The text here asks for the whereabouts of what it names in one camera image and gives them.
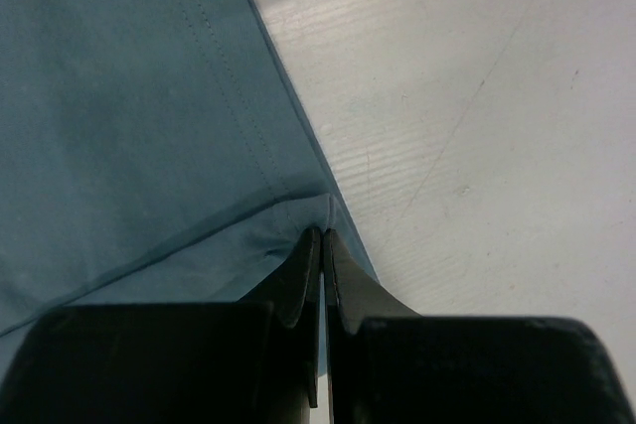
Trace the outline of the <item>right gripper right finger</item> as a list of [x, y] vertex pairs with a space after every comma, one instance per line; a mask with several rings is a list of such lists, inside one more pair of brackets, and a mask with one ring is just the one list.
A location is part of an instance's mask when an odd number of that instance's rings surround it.
[[354, 259], [335, 229], [323, 234], [323, 275], [327, 320], [330, 328], [340, 326], [355, 335], [370, 319], [418, 317]]

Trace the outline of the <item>blue t-shirt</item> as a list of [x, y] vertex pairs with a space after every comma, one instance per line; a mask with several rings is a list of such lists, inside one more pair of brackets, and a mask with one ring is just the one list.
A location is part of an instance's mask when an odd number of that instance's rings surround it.
[[1, 0], [1, 332], [231, 300], [307, 227], [371, 262], [253, 0]]

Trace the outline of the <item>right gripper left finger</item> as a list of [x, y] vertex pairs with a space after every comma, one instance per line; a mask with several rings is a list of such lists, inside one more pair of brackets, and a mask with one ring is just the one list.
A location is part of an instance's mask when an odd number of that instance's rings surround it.
[[289, 256], [236, 303], [236, 406], [315, 407], [322, 233], [310, 227]]

